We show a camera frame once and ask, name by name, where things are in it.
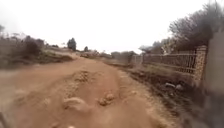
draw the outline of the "fence post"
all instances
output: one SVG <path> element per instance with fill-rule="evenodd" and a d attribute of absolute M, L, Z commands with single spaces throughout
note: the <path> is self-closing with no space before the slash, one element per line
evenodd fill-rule
<path fill-rule="evenodd" d="M 206 46 L 199 46 L 196 52 L 196 60 L 195 60 L 195 71 L 194 71 L 194 85 L 199 87 L 202 82 L 205 61 L 206 61 Z"/>

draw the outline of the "dirt path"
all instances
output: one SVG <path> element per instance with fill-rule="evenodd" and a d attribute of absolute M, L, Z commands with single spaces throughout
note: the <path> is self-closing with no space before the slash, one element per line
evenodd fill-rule
<path fill-rule="evenodd" d="M 109 104 L 100 105 L 107 94 L 112 95 Z M 71 97 L 85 104 L 70 108 L 64 99 Z M 0 105 L 12 128 L 178 127 L 146 87 L 114 67 L 84 58 L 0 71 Z"/>

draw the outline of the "tree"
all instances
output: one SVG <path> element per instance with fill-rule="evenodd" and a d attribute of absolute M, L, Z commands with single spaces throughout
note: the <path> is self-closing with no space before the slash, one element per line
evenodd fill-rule
<path fill-rule="evenodd" d="M 88 47 L 86 46 L 85 48 L 84 48 L 84 52 L 88 52 L 89 51 L 89 49 L 88 49 Z"/>
<path fill-rule="evenodd" d="M 0 32 L 4 31 L 5 27 L 0 24 Z"/>
<path fill-rule="evenodd" d="M 145 45 L 142 45 L 140 46 L 139 48 L 142 52 L 144 53 L 150 53 L 150 50 L 152 49 L 152 46 L 145 46 Z"/>
<path fill-rule="evenodd" d="M 152 54 L 163 54 L 163 48 L 162 48 L 162 43 L 159 41 L 155 41 L 153 43 L 152 49 L 150 50 L 150 53 Z"/>
<path fill-rule="evenodd" d="M 194 50 L 208 45 L 213 33 L 224 26 L 224 12 L 217 3 L 207 4 L 202 10 L 172 22 L 169 30 L 176 39 L 175 50 Z"/>
<path fill-rule="evenodd" d="M 72 49 L 73 51 L 76 51 L 76 42 L 75 39 L 72 38 L 68 41 L 67 46 L 69 49 Z"/>

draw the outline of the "distant tree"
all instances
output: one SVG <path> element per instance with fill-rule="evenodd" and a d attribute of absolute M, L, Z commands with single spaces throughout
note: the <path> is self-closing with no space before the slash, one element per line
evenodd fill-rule
<path fill-rule="evenodd" d="M 4 31 L 5 27 L 0 24 L 0 32 Z"/>
<path fill-rule="evenodd" d="M 84 48 L 84 52 L 88 52 L 89 51 L 89 49 L 88 49 L 88 47 L 86 46 L 85 48 Z"/>
<path fill-rule="evenodd" d="M 152 49 L 152 46 L 145 46 L 145 45 L 142 45 L 142 46 L 140 46 L 139 49 L 140 49 L 142 52 L 144 52 L 144 53 L 149 53 L 150 50 Z"/>
<path fill-rule="evenodd" d="M 150 53 L 152 54 L 163 54 L 163 48 L 162 48 L 163 44 L 159 41 L 155 41 L 153 43 L 152 49 L 150 50 Z"/>
<path fill-rule="evenodd" d="M 120 52 L 111 52 L 111 56 L 113 59 L 119 59 Z"/>
<path fill-rule="evenodd" d="M 76 42 L 75 39 L 72 38 L 68 41 L 67 46 L 69 49 L 72 49 L 73 51 L 76 51 Z"/>

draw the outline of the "dry grass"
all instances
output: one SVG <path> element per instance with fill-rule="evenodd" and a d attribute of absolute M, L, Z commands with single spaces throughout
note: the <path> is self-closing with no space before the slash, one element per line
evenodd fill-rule
<path fill-rule="evenodd" d="M 72 58 L 65 55 L 57 55 L 44 52 L 41 45 L 35 40 L 15 41 L 0 39 L 0 68 L 10 69 L 22 65 L 46 64 L 70 61 Z"/>

